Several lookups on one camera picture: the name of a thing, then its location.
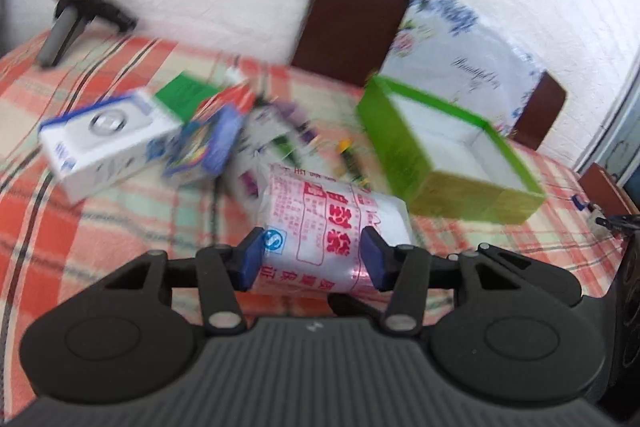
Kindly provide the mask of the printed plastic zip bag pack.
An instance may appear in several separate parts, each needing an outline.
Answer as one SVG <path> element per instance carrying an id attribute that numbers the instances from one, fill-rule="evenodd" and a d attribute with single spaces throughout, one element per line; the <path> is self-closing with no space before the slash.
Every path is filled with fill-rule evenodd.
<path id="1" fill-rule="evenodd" d="M 375 289 L 359 251 L 362 230 L 374 228 L 393 246 L 413 240 L 406 204 L 395 196 L 281 164 L 260 165 L 257 180 L 262 286 L 369 296 Z"/>

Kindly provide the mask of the blue card box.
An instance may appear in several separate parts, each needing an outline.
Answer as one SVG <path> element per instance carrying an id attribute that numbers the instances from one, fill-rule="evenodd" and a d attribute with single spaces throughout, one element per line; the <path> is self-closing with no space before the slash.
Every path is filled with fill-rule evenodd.
<path id="1" fill-rule="evenodd" d="M 224 104 L 206 120 L 192 120 L 178 135 L 163 171 L 170 184 L 184 185 L 215 179 L 226 167 L 244 116 L 232 104 Z"/>

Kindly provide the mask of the black white marker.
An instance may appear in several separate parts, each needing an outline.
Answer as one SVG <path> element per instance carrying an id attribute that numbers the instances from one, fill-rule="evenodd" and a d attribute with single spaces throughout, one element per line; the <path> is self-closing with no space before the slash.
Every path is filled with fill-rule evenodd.
<path id="1" fill-rule="evenodd" d="M 340 155 L 341 160 L 343 161 L 346 171 L 349 173 L 349 176 L 352 177 L 352 182 L 369 190 L 370 182 L 362 171 L 360 161 L 358 160 L 354 147 L 352 146 L 352 141 L 349 139 L 343 139 L 337 143 L 336 149 L 338 155 Z"/>

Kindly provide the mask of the white plush cat toy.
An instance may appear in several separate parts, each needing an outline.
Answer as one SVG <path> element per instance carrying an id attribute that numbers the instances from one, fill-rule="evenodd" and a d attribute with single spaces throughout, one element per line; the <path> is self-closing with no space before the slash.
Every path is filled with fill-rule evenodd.
<path id="1" fill-rule="evenodd" d="M 319 135 L 311 144 L 304 143 L 271 103 L 250 111 L 222 176 L 229 194 L 246 213 L 258 207 L 265 186 L 262 167 L 268 164 L 328 172 L 319 152 Z"/>

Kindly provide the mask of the purple keychain toy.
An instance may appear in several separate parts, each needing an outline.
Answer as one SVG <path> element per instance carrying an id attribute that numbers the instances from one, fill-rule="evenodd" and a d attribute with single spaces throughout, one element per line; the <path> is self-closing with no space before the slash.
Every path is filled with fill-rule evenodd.
<path id="1" fill-rule="evenodd" d="M 314 131 L 307 113 L 298 104 L 274 100 L 271 105 L 298 132 L 304 143 L 311 144 L 317 139 L 318 133 Z"/>

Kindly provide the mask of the white blue device box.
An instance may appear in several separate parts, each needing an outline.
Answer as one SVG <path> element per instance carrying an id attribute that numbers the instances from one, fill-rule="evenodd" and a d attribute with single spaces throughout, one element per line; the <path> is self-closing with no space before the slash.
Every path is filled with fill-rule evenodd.
<path id="1" fill-rule="evenodd" d="M 38 141 L 75 205 L 165 157 L 181 128 L 170 109 L 137 89 L 43 121 Z"/>

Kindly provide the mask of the red small box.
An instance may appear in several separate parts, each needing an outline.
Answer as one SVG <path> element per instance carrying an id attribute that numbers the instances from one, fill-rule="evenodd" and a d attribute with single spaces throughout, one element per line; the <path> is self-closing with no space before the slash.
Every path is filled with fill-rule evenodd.
<path id="1" fill-rule="evenodd" d="M 206 98 L 196 109 L 192 119 L 198 122 L 208 121 L 224 107 L 231 107 L 236 113 L 245 117 L 254 107 L 256 93 L 247 82 L 241 82 L 222 89 Z"/>

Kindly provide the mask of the green small box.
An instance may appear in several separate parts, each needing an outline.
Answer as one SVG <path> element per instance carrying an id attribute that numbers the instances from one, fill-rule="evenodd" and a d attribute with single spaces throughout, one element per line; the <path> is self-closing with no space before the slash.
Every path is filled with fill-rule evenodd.
<path id="1" fill-rule="evenodd" d="M 182 72 L 160 88 L 154 94 L 154 98 L 183 124 L 186 124 L 196 114 L 201 104 L 213 98 L 219 91 L 220 89 L 214 84 Z"/>

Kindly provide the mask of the green open cardboard box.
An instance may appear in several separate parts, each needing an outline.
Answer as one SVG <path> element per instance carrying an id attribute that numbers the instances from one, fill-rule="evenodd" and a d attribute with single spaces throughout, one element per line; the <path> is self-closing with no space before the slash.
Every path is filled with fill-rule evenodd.
<path id="1" fill-rule="evenodd" d="M 546 193 L 484 118 L 374 75 L 357 114 L 393 194 L 416 216 L 520 225 Z"/>

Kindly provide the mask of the plaid bed blanket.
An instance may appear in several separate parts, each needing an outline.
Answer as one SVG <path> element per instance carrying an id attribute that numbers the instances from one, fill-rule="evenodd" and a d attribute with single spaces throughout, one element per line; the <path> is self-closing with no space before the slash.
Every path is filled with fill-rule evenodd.
<path id="1" fill-rule="evenodd" d="M 328 176 L 343 171 L 334 143 L 351 139 L 372 187 L 387 192 L 355 112 L 360 88 L 241 55 L 91 31 L 63 65 L 43 72 L 34 66 L 42 42 L 43 36 L 33 38 L 1 57 L 1 425 L 34 399 L 18 345 L 37 317 L 150 248 L 191 257 L 211 241 L 235 244 L 247 232 L 240 207 L 220 183 L 170 187 L 160 179 L 160 164 L 70 206 L 40 153 L 41 119 L 147 84 L 156 92 L 180 72 L 217 83 L 226 66 L 236 66 L 258 92 L 304 108 L 320 133 Z M 415 217 L 416 241 L 439 255 L 491 243 L 570 270 L 585 294 L 602 296 L 624 240 L 591 233 L 570 200 L 582 195 L 570 168 L 513 148 L 547 193 L 533 217 L 520 227 Z"/>

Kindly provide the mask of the blue tape roll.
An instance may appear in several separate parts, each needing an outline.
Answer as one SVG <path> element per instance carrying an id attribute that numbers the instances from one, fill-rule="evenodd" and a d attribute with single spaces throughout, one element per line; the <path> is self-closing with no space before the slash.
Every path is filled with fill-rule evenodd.
<path id="1" fill-rule="evenodd" d="M 572 202 L 579 211 L 582 211 L 586 208 L 586 203 L 579 197 L 578 194 L 572 196 Z"/>

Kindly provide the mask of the brown wooden box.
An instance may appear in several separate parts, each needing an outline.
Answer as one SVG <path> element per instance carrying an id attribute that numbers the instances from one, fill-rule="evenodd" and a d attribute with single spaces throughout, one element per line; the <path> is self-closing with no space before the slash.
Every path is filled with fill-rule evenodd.
<path id="1" fill-rule="evenodd" d="M 578 183 L 591 202 L 602 208 L 605 216 L 638 215 L 639 209 L 628 194 L 595 162 L 580 176 Z"/>

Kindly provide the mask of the dark brown headboard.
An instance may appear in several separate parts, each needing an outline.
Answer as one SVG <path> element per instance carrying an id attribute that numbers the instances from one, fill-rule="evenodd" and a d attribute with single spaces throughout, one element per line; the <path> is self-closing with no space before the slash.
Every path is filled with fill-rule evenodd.
<path id="1" fill-rule="evenodd" d="M 362 86 L 381 66 L 409 0 L 309 0 L 291 64 Z M 544 70 L 510 137 L 532 150 L 555 123 L 565 89 Z"/>

